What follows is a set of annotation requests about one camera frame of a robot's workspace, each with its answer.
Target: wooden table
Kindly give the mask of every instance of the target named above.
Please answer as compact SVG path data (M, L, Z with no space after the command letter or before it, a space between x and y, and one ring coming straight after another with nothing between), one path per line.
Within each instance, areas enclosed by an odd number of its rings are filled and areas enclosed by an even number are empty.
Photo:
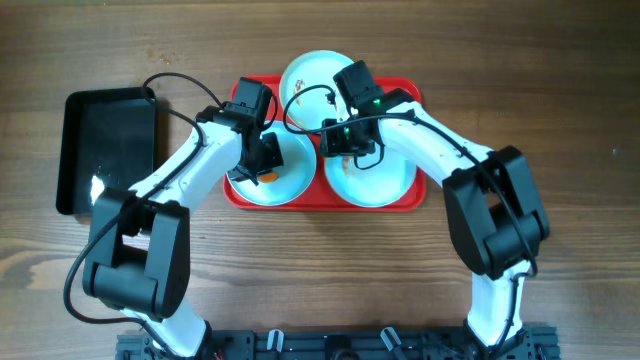
M54 208L69 94L178 71L226 98L240 76L314 49L408 77L454 131L527 154L552 235L523 318L557 326L565 358L640 357L638 2L3 2L0 357L113 358L116 334L134 328L82 324L62 305L88 234ZM154 88L187 114L209 104L180 80ZM166 158L189 128L164 123ZM188 296L215 329L459 325L470 273L429 185L410 213L332 214L241 211L218 184L192 219ZM73 299L114 315L79 282Z

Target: black and white robotic arm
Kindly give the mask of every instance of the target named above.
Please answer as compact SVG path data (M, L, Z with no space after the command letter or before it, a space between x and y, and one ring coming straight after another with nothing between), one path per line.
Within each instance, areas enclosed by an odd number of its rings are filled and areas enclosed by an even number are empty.
M508 342L522 326L522 286L514 287L512 280L516 274L528 271L531 260L514 224L505 215L504 206L516 213L533 256L538 253L540 241L549 234L549 223L526 160L513 147L493 151L460 137L401 90L383 94L362 62L345 68L334 80L350 111L339 111L337 120L325 120L326 125L344 122L345 126L322 133L321 151L326 156L358 156L371 153L374 143L378 143L404 154L442 186L454 247L473 272L473 299L465 324L480 349L478 358L486 357L503 337L512 306L515 316L502 340ZM107 233L86 258L85 293L128 317L144 320L154 339L159 340L156 347L164 348L170 357L215 359L214 349L207 345L211 327L184 297L190 273L190 216L225 174L236 181L255 182L260 174L282 165L275 135L260 136L265 128L270 90L242 79L236 94L223 108L209 107L198 114L198 126L205 139L196 157L164 190ZM408 121L407 114L431 124L463 146L495 177L510 204L487 205L489 186L478 165L442 135ZM355 121L362 118L371 120ZM135 201L135 193L151 190L158 179L183 161L197 146L197 136L194 130L162 167L133 185L132 192L105 190L94 205L92 233ZM123 234L133 236L140 231L150 233L148 251L122 241ZM523 280L517 278L516 282L522 284ZM513 289L517 289L515 298Z

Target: white plate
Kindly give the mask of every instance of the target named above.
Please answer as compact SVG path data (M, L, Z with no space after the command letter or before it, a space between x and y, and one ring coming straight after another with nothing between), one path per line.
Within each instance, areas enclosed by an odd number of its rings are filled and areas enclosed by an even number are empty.
M376 145L374 154L358 158L361 168L373 165L380 156ZM369 170L355 167L352 157L337 156L324 162L329 185L341 198L360 207L382 207L396 202L409 191L416 178L416 165L400 153L385 148L384 160Z
M297 57L287 66L280 80L282 108L298 91L312 85L331 86L339 98L333 76L351 64L353 60L328 50L312 51ZM324 119L335 119L336 109L327 103L327 92L325 89L317 89L300 96L291 104L289 118L307 130L321 127Z
M231 187L243 199L262 206L286 204L302 194L311 184L316 172L316 151L306 135L288 132L281 121L275 121L269 130L278 137L283 165L273 169L278 180L272 183L258 183L250 180L229 181Z

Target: black mounting base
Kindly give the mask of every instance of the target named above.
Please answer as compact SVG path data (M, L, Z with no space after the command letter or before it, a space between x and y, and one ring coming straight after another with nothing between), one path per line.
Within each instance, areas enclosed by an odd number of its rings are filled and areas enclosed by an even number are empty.
M553 327L523 326L523 341L502 354L497 360L559 360L558 336ZM430 328L422 331L398 331L401 352L407 360L462 360L476 359L465 350L462 327ZM338 358L361 360L397 359L389 352L379 332L287 332L281 352L268 351L268 333L252 331L214 331L214 348L224 360L338 360L336 354L350 350L352 355ZM147 334L118 336L116 360L160 360L165 359L150 346Z

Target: red tray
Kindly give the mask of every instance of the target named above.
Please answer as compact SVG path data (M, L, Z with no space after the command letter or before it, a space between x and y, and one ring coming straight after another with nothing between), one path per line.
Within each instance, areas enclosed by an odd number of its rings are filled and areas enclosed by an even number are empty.
M269 86L274 94L279 93L280 75L251 75L248 78L260 81ZM396 88L404 89L409 92L418 102L422 102L422 95L420 90L408 79L394 76L381 76L375 78L376 83L384 89L384 91L391 91ZM231 90L231 98L235 95L237 83ZM284 112L280 104L278 106L278 119L282 120L282 113ZM267 119L270 119L273 114L273 107L269 109ZM355 206L347 201L343 200L336 194L324 173L324 157L320 155L318 151L318 145L320 144L319 135L309 136L311 142L316 148L317 168L316 174L311 182L311 185L307 190L302 193L295 200L288 202L280 206L261 206L248 202L243 199L238 193L233 190L229 179L224 177L223 191L229 202L241 209L251 210L295 210L295 211L363 211L363 212L406 212L411 211L420 205L427 195L427 176L418 169L416 179L413 185L409 188L406 194L398 201L389 204L387 206L379 208L363 208Z

